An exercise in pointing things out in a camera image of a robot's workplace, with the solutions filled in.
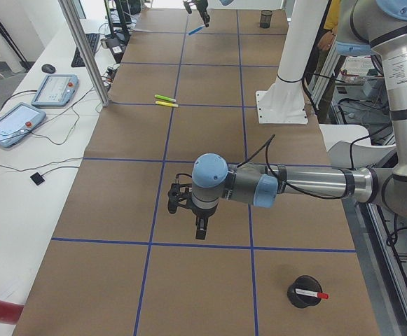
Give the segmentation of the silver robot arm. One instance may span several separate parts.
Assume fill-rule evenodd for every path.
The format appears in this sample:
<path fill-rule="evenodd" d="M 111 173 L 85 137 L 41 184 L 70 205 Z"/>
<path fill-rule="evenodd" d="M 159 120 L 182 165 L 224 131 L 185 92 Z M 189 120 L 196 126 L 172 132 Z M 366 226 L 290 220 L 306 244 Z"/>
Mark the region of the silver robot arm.
<path fill-rule="evenodd" d="M 354 143 L 343 135 L 345 126 L 327 125 L 322 135 L 330 169 L 232 165 L 217 154 L 201 155 L 186 197 L 196 216 L 197 239 L 206 237 L 209 217 L 222 198 L 268 208 L 282 193 L 353 197 L 407 218 L 407 1 L 344 1 L 336 45 L 343 55 L 381 57 L 394 145 Z"/>

